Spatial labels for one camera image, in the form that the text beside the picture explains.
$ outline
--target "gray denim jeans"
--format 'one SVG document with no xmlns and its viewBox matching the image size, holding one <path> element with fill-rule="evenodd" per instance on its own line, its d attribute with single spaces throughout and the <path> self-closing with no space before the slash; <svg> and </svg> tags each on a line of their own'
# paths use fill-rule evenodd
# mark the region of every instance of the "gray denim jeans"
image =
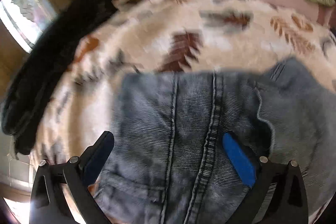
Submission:
<svg viewBox="0 0 336 224">
<path fill-rule="evenodd" d="M 125 223 L 225 223 L 249 190 L 222 148 L 233 131 L 256 157 L 299 163 L 313 213 L 336 191 L 335 113 L 336 95 L 295 58 L 262 75 L 127 75 L 95 199 Z"/>
</svg>

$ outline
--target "gray fabric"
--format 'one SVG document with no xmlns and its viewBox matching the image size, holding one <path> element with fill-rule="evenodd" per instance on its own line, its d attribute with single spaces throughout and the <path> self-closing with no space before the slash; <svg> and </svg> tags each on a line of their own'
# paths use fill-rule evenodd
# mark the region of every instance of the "gray fabric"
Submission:
<svg viewBox="0 0 336 224">
<path fill-rule="evenodd" d="M 313 213 L 336 190 L 335 113 L 295 58 L 263 75 L 127 75 L 96 201 L 125 223 L 225 223 L 249 190 L 221 145 L 232 130 L 256 157 L 298 161 Z"/>
</svg>

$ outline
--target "metal screw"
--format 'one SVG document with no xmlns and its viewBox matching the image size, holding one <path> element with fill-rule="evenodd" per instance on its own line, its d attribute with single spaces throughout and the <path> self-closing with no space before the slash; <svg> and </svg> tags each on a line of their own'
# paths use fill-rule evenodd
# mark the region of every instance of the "metal screw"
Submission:
<svg viewBox="0 0 336 224">
<path fill-rule="evenodd" d="M 262 163 L 266 163 L 266 162 L 268 162 L 268 158 L 266 158 L 265 156 L 261 156 L 260 158 L 259 158 L 259 160 L 262 162 Z"/>
<path fill-rule="evenodd" d="M 297 162 L 295 161 L 295 160 L 291 160 L 291 165 L 293 166 L 293 167 L 297 167 Z"/>
<path fill-rule="evenodd" d="M 39 163 L 39 166 L 43 166 L 45 165 L 47 162 L 45 160 L 41 160 L 40 163 Z"/>
<path fill-rule="evenodd" d="M 69 161 L 70 161 L 70 163 L 75 164 L 76 162 L 78 162 L 78 157 L 77 156 L 73 156 L 73 157 L 70 158 Z"/>
</svg>

